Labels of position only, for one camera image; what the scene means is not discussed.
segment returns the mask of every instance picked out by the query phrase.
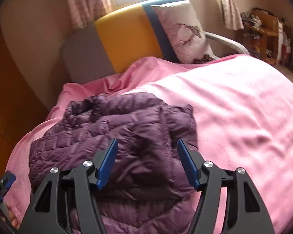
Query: silver bolt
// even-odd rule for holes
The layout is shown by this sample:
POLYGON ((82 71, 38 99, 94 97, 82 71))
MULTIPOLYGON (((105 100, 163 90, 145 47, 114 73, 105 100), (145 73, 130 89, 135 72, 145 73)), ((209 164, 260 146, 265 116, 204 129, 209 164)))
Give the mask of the silver bolt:
POLYGON ((237 169, 237 171, 238 171, 238 173, 240 173, 240 174, 244 174, 244 173, 245 173, 245 169, 242 168, 242 167, 239 167, 239 168, 237 169))
POLYGON ((84 165, 84 167, 89 167, 92 165, 92 162, 87 160, 87 161, 83 162, 83 165, 84 165))
POLYGON ((58 167, 52 167, 50 173, 57 173, 59 171, 58 167))
POLYGON ((205 161, 204 165, 209 168, 213 167, 213 163, 211 161, 205 161))

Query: white pillow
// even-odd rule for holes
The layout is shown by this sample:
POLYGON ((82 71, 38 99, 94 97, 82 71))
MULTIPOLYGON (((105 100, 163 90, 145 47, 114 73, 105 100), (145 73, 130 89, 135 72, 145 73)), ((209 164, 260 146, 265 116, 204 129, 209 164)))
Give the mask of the white pillow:
POLYGON ((213 52, 189 0, 152 5, 178 59, 191 64, 213 52))

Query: wooden wardrobe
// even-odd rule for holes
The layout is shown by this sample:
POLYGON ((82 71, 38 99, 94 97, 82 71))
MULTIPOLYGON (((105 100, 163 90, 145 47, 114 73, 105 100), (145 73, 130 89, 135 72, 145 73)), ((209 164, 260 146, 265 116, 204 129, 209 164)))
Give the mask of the wooden wardrobe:
POLYGON ((0 27, 0 176, 14 146, 43 122, 47 113, 19 72, 0 27))

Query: pink bed sheet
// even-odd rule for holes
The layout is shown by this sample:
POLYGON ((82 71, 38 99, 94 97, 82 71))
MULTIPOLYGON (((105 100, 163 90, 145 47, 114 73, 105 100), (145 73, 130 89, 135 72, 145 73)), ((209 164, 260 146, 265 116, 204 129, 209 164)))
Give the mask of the pink bed sheet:
MULTIPOLYGON (((234 55, 205 65, 180 65, 147 57, 123 74, 85 85, 66 84, 47 121, 24 136, 7 170, 16 181, 5 202, 22 220, 30 199, 28 156, 32 141, 58 122, 70 101, 99 93, 149 92, 169 105, 194 107, 199 151, 221 168, 243 166, 257 186, 280 233, 293 217, 293 84, 268 64, 234 55)), ((225 194, 214 233, 220 233, 225 194)), ((199 193, 192 197, 195 209, 199 193)))

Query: purple puffer jacket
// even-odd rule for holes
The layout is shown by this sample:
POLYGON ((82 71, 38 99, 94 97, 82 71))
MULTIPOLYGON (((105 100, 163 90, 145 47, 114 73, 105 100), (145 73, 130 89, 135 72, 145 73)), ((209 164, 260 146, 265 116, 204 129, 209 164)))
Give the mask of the purple puffer jacket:
MULTIPOLYGON (((183 137, 197 149, 192 106, 170 106, 149 93, 71 102, 63 119, 31 145, 33 190, 54 166, 77 167, 116 138, 119 151, 108 184, 96 192, 106 230, 115 233, 186 233, 194 215, 177 154, 183 137)), ((71 224, 80 233, 76 210, 71 224)))

